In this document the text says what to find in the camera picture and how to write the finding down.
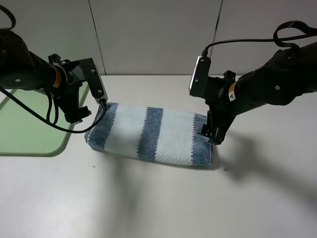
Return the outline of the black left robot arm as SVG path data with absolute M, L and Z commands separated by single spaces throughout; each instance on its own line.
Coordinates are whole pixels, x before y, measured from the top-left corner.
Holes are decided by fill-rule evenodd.
M 0 85 L 4 89 L 36 90 L 45 93 L 61 109 L 68 123 L 77 123 L 91 114 L 79 103 L 82 79 L 73 70 L 78 62 L 62 63 L 53 54 L 45 61 L 28 50 L 20 36 L 0 32 Z

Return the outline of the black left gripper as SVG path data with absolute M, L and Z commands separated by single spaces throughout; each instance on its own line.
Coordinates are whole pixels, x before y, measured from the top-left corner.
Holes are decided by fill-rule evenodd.
M 83 76 L 79 73 L 80 61 L 62 60 L 58 54 L 52 54 L 48 59 L 56 70 L 56 80 L 53 85 L 54 101 L 63 111 L 68 123 L 81 123 L 82 117 L 90 115 L 90 110 L 87 106 L 80 106 L 79 89 L 83 86 Z

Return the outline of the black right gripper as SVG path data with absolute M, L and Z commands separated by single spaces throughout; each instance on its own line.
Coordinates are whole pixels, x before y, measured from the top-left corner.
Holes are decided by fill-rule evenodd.
M 235 116 L 231 115 L 228 90 L 235 83 L 236 73 L 228 70 L 223 78 L 208 77 L 205 103 L 209 106 L 208 120 L 201 128 L 201 135 L 209 138 L 209 143 L 220 145 Z

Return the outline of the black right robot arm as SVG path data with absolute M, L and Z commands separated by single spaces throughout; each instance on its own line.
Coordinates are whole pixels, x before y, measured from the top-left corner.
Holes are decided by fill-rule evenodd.
M 316 90 L 316 43 L 279 50 L 265 65 L 239 79 L 231 71 L 223 78 L 208 78 L 204 94 L 209 106 L 208 120 L 200 134 L 208 137 L 211 144 L 219 145 L 239 114 L 266 104 L 285 106 Z

